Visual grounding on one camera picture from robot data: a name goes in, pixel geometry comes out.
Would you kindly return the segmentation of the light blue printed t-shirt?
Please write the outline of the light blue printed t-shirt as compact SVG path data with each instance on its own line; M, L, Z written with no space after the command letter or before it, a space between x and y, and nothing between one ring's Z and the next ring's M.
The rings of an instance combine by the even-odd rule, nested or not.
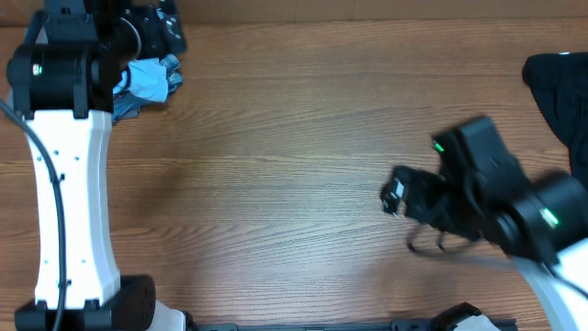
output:
M168 97L166 67L157 58L129 62L113 88L114 95L125 92L147 101L165 102Z

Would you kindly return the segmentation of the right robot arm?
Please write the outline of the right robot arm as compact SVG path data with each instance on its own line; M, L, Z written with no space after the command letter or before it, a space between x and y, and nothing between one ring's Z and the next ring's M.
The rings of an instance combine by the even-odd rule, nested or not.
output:
M492 119L481 116L432 137L436 172L393 167L382 210L416 222L415 255L460 257L478 242L498 246L537 296L554 330L587 327L587 190L570 174L533 181Z

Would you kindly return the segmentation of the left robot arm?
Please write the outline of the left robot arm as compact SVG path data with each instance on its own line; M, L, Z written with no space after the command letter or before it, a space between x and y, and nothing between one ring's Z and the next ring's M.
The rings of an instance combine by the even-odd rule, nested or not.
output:
M188 331L190 314L156 297L150 276L123 276L107 205L114 87L133 60L186 49L176 4L46 0L6 75L2 111L28 138L36 178L40 267L19 330Z

